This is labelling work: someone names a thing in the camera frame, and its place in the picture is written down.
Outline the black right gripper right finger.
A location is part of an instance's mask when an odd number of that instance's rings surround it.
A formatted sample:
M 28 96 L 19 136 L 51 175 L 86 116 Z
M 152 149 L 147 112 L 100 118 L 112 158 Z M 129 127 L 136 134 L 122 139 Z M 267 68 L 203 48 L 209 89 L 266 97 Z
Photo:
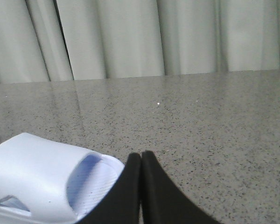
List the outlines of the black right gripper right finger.
M 142 153 L 142 210 L 146 224 L 218 224 L 191 202 L 162 169 L 152 151 Z

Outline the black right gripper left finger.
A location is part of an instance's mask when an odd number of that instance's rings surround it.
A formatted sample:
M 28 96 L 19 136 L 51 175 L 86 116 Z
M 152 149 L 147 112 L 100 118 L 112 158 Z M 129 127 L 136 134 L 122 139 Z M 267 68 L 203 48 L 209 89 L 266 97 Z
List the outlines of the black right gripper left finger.
M 140 210 L 140 155 L 129 154 L 111 190 L 79 224 L 137 224 Z

